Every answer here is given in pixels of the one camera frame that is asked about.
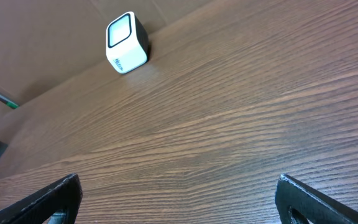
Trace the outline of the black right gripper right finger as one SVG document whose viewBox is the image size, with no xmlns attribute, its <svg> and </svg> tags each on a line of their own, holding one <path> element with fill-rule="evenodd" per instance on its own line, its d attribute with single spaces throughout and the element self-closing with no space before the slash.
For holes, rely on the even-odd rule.
<svg viewBox="0 0 358 224">
<path fill-rule="evenodd" d="M 282 223 L 358 223 L 358 212 L 299 180 L 282 174 L 275 204 Z"/>
</svg>

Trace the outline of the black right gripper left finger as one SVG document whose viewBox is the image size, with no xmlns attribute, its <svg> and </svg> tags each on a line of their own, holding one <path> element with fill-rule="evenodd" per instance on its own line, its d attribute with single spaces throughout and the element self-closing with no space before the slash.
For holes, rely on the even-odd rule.
<svg viewBox="0 0 358 224">
<path fill-rule="evenodd" d="M 77 174 L 69 174 L 0 210 L 0 223 L 74 223 L 83 196 Z"/>
</svg>

